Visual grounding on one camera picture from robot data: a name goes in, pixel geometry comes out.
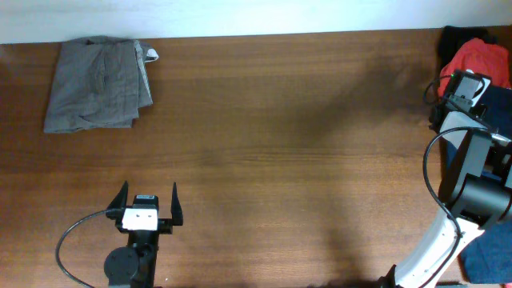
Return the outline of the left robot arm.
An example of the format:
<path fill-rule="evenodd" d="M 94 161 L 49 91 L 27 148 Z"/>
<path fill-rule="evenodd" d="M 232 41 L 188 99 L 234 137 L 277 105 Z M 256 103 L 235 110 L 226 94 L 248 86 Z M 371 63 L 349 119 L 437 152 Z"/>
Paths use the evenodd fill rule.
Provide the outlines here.
<path fill-rule="evenodd" d="M 136 195 L 129 206 L 128 189 L 128 183 L 124 182 L 107 207 L 106 216 L 114 221 L 120 233 L 128 235 L 128 240 L 125 246 L 114 249 L 106 257 L 104 273 L 109 287 L 152 287 L 159 237 L 172 234 L 173 228 L 184 222 L 178 190 L 173 185 L 171 217 L 161 218 L 157 196 Z"/>

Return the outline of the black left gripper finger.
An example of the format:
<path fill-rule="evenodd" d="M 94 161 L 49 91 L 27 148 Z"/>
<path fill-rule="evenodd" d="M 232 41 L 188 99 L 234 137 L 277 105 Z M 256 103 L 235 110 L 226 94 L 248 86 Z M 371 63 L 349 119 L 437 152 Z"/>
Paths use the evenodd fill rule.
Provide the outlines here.
<path fill-rule="evenodd" d="M 122 217 L 124 209 L 126 208 L 128 190 L 128 181 L 124 181 L 120 191 L 107 207 L 106 216 L 108 219 L 119 219 Z"/>
<path fill-rule="evenodd" d="M 171 212 L 173 225 L 174 226 L 182 226 L 183 225 L 183 212 L 182 212 L 182 207 L 181 207 L 181 204 L 180 204 L 180 201 L 178 198 L 178 189 L 177 189 L 176 182 L 173 184 L 170 212 Z"/>

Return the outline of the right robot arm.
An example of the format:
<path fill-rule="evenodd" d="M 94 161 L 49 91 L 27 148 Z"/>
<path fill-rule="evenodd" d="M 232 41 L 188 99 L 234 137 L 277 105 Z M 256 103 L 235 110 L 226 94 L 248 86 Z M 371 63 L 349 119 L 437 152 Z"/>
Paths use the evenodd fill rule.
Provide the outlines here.
<path fill-rule="evenodd" d="M 455 154 L 437 190 L 427 186 L 439 209 L 414 251 L 377 281 L 379 287 L 434 287 L 473 240 L 511 218 L 511 91 L 491 78 L 455 70 L 433 104 L 436 136 L 423 155 L 423 171 L 442 139 Z"/>

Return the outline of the navy blue shorts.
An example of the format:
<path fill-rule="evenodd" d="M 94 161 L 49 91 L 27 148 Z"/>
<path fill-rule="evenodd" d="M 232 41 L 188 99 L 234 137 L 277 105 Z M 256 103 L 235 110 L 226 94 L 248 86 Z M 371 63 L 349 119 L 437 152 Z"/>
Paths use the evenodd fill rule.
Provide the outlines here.
<path fill-rule="evenodd" d="M 483 121 L 500 138 L 511 139 L 511 90 L 489 86 L 477 106 Z M 469 132 L 464 128 L 477 127 Z M 449 112 L 442 130 L 451 144 L 440 197 L 453 216 L 474 222 L 484 233 L 461 253 L 465 274 L 473 284 L 511 282 L 511 143 L 480 131 L 485 127 L 460 112 Z"/>

